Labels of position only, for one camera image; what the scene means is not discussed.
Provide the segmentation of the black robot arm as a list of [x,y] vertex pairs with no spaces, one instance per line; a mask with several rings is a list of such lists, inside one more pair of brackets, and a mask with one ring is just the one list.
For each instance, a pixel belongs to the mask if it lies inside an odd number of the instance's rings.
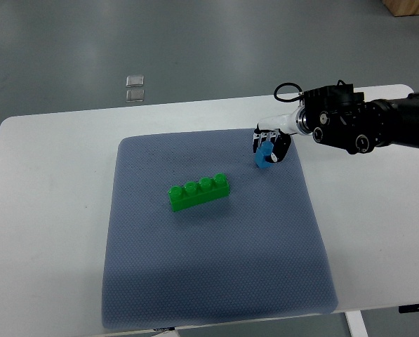
[[297,130],[311,135],[316,143],[349,154],[366,154],[393,144],[419,148],[419,92],[366,102],[364,93],[342,80],[308,91],[285,82],[275,88],[274,98],[300,103]]

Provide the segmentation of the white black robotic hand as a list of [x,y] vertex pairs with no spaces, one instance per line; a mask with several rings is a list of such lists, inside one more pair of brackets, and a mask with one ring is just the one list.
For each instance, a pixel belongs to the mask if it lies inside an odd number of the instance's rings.
[[253,153],[266,140],[273,143],[272,154],[267,161],[277,164],[285,158],[292,141],[292,135],[310,134],[304,125],[305,108],[298,107],[292,114],[282,114],[261,119],[253,131]]

